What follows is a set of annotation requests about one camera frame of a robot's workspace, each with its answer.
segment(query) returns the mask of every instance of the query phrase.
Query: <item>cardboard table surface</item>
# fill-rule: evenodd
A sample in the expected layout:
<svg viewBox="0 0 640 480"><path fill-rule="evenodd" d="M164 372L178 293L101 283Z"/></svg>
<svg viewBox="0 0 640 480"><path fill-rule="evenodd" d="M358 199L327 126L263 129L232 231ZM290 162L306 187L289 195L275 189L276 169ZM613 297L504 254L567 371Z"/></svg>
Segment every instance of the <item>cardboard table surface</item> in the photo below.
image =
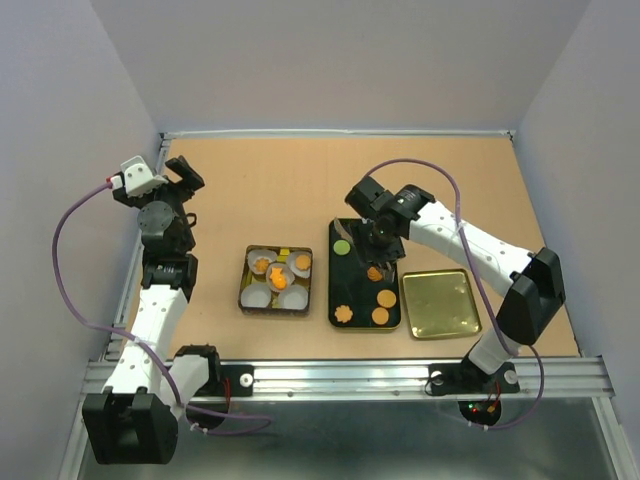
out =
<svg viewBox="0 0 640 480"><path fill-rule="evenodd" d="M462 357L478 336L421 341L403 318L391 332L345 332L327 318L328 224L356 217L344 197L372 166L413 157L444 167L462 192L462 216L505 242L537 251L536 217L511 142L506 138L212 138L177 139L169 158L183 155L206 186L185 204L198 215L194 228L200 261L197 284L173 337L182 345L209 343L224 359L394 359ZM398 191L414 183L449 209L453 191L439 173L393 165L374 177ZM405 241L399 274L456 268L427 247ZM313 284L307 317L247 316L237 305L245 249L250 244L310 247ZM474 290L484 331L490 321ZM489 289L494 310L502 299ZM578 354L562 309L537 343L541 355Z"/></svg>

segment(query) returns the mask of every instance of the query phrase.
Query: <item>food item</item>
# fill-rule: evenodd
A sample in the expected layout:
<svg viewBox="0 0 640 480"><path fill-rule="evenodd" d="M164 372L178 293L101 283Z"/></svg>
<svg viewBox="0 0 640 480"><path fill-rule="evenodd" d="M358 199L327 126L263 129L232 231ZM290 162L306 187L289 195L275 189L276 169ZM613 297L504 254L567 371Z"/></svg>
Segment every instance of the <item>food item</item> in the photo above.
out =
<svg viewBox="0 0 640 480"><path fill-rule="evenodd" d="M278 290L284 290L285 288L287 288L287 277L285 277L284 273L282 273L282 268L273 267L271 269L271 275L269 275L269 278L271 279L271 283L273 283L273 286Z"/></svg>
<svg viewBox="0 0 640 480"><path fill-rule="evenodd" d="M256 271L264 273L267 271L267 268L269 268L269 259L259 258L258 260L256 260L256 263L253 264L253 266L255 267Z"/></svg>
<svg viewBox="0 0 640 480"><path fill-rule="evenodd" d="M389 321L389 311L386 308L378 307L371 313L371 318L376 325L385 325Z"/></svg>
<svg viewBox="0 0 640 480"><path fill-rule="evenodd" d="M391 308L396 304L396 294L391 290L381 290L377 296L378 305L384 308Z"/></svg>
<svg viewBox="0 0 640 480"><path fill-rule="evenodd" d="M369 270L367 270L367 278L372 282L379 282L384 277L376 267L369 267Z"/></svg>
<svg viewBox="0 0 640 480"><path fill-rule="evenodd" d="M336 308L336 320L340 323L347 323L353 318L353 312L348 305L340 305Z"/></svg>
<svg viewBox="0 0 640 480"><path fill-rule="evenodd" d="M306 271L311 267L311 257L309 255L300 254L296 257L296 268Z"/></svg>
<svg viewBox="0 0 640 480"><path fill-rule="evenodd" d="M333 251L336 252L336 255L346 255L351 251L351 244L346 240L337 240L333 244Z"/></svg>

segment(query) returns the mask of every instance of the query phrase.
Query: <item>green round piece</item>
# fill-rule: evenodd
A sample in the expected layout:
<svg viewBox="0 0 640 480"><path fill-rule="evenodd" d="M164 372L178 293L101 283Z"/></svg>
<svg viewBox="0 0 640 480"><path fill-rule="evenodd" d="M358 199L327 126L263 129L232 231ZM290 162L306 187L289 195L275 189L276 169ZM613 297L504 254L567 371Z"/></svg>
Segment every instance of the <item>green round piece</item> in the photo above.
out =
<svg viewBox="0 0 640 480"><path fill-rule="evenodd" d="M351 244L346 240L338 240L333 244L333 251L336 255L346 255L351 251Z"/></svg>

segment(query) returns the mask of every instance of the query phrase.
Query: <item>cable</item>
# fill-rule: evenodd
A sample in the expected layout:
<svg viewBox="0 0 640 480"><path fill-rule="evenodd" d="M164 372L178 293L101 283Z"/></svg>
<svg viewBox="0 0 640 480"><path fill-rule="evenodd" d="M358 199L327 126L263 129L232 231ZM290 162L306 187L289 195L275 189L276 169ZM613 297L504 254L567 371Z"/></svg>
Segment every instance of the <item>cable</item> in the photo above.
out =
<svg viewBox="0 0 640 480"><path fill-rule="evenodd" d="M85 326L87 328L90 328L91 330L97 330L99 332L106 332L106 333L111 333L111 334L114 334L114 335L119 335L121 337L126 338L127 340L129 340L131 342L134 342L140 348L142 348L142 350L144 350L144 352L147 355L149 355L149 358L151 358L151 361L155 364L155 366L158 367L158 369L160 370L160 373L162 374L162 376L167 380L167 384L169 385L169 388L171 388L171 391L173 392L173 396L176 399L176 404L177 405L182 406L182 407L186 408L187 410L196 411L198 413L202 413L204 415L210 415L212 417L232 418L232 419L237 419L237 420L258 420L258 421L265 422L263 425L258 425L257 427L253 427L253 428L250 428L250 429L239 430L237 432L236 431L234 431L234 432L221 432L221 434L224 434L224 435L243 435L245 433L253 433L253 432L256 432L258 430L262 430L263 428L268 427L272 423L273 420L271 419L271 417L267 417L267 416L264 416L264 415L233 415L233 414L228 414L228 413L214 412L212 410L206 410L204 408L199 408L199 407L194 407L192 405L183 404L182 403L182 399L180 398L180 391L178 390L178 386L176 385L176 382L173 380L173 377L169 373L169 370L167 369L167 367L165 367L163 360L160 357L158 357L156 352L154 352L153 349L148 344L146 344L144 341L142 341L136 335L134 335L131 332L128 332L128 331L126 331L124 329L108 327L108 326L104 326L104 325L97 325L95 323L89 322L89 320L87 320L78 311L78 309L75 307L75 305L73 304L73 302L69 298L69 295L68 295L67 290L66 290L66 288L64 286L64 283L62 282L62 275L60 273L60 261L59 261L59 255L58 255L58 243L60 242L60 233L62 232L62 228L64 227L65 223L67 222L67 220L69 219L69 217L71 216L71 214L73 212L75 212L78 208L80 208L82 205L84 205L87 201L89 201L90 199L92 199L93 197L98 195L100 192L108 190L108 189L110 189L112 187L113 187L112 183L107 181L106 183L100 185L99 187L95 188L91 192L87 193L84 197L82 197L80 200L78 200L73 205L71 205L71 207L69 207L69 209L66 212L64 212L64 214L62 215L62 218L60 218L60 221L58 222L58 225L56 226L55 232L53 234L53 241L51 242L51 259L52 259L52 262L53 262L53 273L54 273L55 278L56 278L56 284L58 285L58 290L60 291L60 295L62 296L62 300L64 301L65 305L67 306L67 308L69 309L71 314L75 317L75 319L78 320L78 322L80 322L81 325L83 325L83 326Z"/></svg>
<svg viewBox="0 0 640 480"><path fill-rule="evenodd" d="M505 352L509 353L512 357L517 357L518 352L512 351L507 346L507 343L505 342L504 335L498 326L498 320L496 319L496 315L493 313L491 302L489 302L489 297L487 296L487 292L484 288L484 285L482 284L480 273L478 272L478 268L471 254L471 247L469 247L467 235L464 231L464 224L462 223L462 215L460 213L460 210L461 210L460 188L458 187L458 184L456 183L455 179L451 176L449 172L447 172L441 166L436 165L435 163L427 162L426 160L418 160L415 158L396 158L393 160L387 160L370 169L367 173L364 174L364 177L368 177L372 175L374 172L380 170L382 167L386 167L387 165L393 165L396 163L412 163L412 164L422 165L424 167L431 168L441 173L453 187L453 192L455 194L454 215L456 220L456 228L458 229L458 235L460 235L460 242L462 243L464 255L467 258L467 263L469 264L469 270L471 270L471 276L473 277L473 280L476 286L478 287L478 291L480 292L480 297L482 298L482 303L484 304L484 307L487 310L487 314L489 315L489 319L491 320L491 325L493 325L493 329L496 332L496 336L498 337L498 341L500 342L500 345L502 346L502 348L504 348ZM540 358L540 355L538 355L538 352L536 351L536 349L533 348L533 346L531 345L529 345L529 348L531 349L534 356L536 357L536 360L538 361L538 366L540 368L540 388L538 390L538 395L536 396L536 399L533 402L533 405L531 406L528 412L526 412L521 417L511 422L505 423L503 425L494 425L493 427L488 427L490 430L504 430L505 428L510 428L515 425L518 425L519 423L527 419L529 416L531 416L531 414L536 411L536 409L538 408L538 405L540 404L540 400L542 399L542 394L544 393L544 366L542 365L542 359ZM429 385L429 383L430 382L427 382L427 384L425 385L425 392L427 390L427 386Z"/></svg>

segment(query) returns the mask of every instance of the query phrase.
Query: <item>metal frame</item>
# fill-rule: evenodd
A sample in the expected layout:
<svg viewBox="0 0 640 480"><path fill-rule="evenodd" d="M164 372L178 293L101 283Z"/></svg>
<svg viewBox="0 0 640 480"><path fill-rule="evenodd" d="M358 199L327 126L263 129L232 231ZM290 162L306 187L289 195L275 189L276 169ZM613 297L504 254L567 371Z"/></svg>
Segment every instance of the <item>metal frame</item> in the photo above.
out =
<svg viewBox="0 0 640 480"><path fill-rule="evenodd" d="M427 129L344 129L344 128L254 128L187 132L168 132L165 140L175 138L227 137L508 137L515 130L427 130Z"/></svg>
<svg viewBox="0 0 640 480"><path fill-rule="evenodd" d="M507 136L510 131L430 132L371 130L221 130L213 132L177 132L164 135L157 169L162 170L173 138L210 138L229 136L350 136L350 135L440 135L440 136ZM138 265L142 244L138 236L133 248L129 271L113 325L126 328L130 309L137 292ZM87 446L87 433L82 423L81 407L86 394L100 392L120 356L122 339L112 336L98 362L89 362L78 407L59 474L60 480L77 479ZM233 361L223 364L251 363L255 367L254 395L236 402L302 402L302 401L455 401L473 398L469 395L429 397L424 385L429 371L450 359L366 360L366 361ZM619 425L611 403L614 391L601 358L543 358L545 366L545 398L591 398L603 431L618 478L640 479L626 436ZM539 386L539 370L534 358L518 358L513 362L521 392L509 398L535 397ZM217 398L197 397L192 401L211 402Z"/></svg>

